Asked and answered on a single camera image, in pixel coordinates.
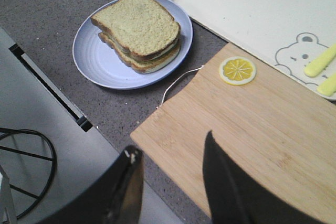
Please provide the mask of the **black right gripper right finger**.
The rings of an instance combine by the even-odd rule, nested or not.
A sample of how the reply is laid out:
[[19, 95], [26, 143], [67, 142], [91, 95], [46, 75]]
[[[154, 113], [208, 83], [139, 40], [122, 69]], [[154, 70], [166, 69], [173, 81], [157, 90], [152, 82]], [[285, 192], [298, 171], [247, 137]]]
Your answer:
[[202, 173], [213, 223], [335, 223], [335, 166], [311, 152], [236, 156], [209, 131]]

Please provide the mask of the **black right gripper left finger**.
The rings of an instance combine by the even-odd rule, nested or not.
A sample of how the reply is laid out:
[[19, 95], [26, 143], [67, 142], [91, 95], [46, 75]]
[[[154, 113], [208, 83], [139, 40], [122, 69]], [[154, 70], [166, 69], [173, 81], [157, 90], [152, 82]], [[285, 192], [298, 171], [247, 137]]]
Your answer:
[[143, 152], [129, 145], [94, 184], [40, 223], [138, 223], [143, 186]]

